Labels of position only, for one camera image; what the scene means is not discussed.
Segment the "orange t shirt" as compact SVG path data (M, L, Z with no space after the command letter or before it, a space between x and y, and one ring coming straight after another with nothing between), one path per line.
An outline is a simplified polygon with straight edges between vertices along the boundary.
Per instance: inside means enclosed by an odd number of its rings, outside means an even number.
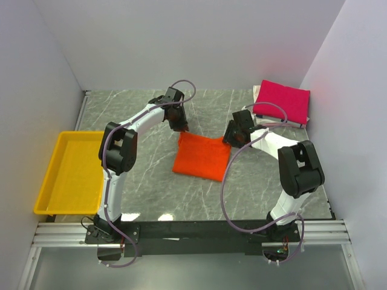
M172 167L174 173L221 182L229 161L231 146L223 139L182 132Z

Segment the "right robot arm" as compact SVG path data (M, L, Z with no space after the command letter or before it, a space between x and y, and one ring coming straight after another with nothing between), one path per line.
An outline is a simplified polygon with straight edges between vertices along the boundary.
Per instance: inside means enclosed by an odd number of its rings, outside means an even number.
M237 155L251 147L278 161L281 195L268 213L269 223L257 230L265 230L270 240L281 240L287 233L286 226L296 219L301 205L325 182L314 144L310 140L291 140L266 126L255 125L247 109L233 113L223 142L238 148Z

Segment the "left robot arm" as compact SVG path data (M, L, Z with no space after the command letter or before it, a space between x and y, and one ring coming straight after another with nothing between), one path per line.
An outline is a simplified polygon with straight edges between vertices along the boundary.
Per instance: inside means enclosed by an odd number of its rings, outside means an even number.
M170 86L165 94L148 101L133 117L106 125L99 149L103 168L102 199L93 219L100 237L106 242L113 243L121 235L123 188L137 159L139 137L164 121L168 121L175 132L188 131L183 102L184 93Z

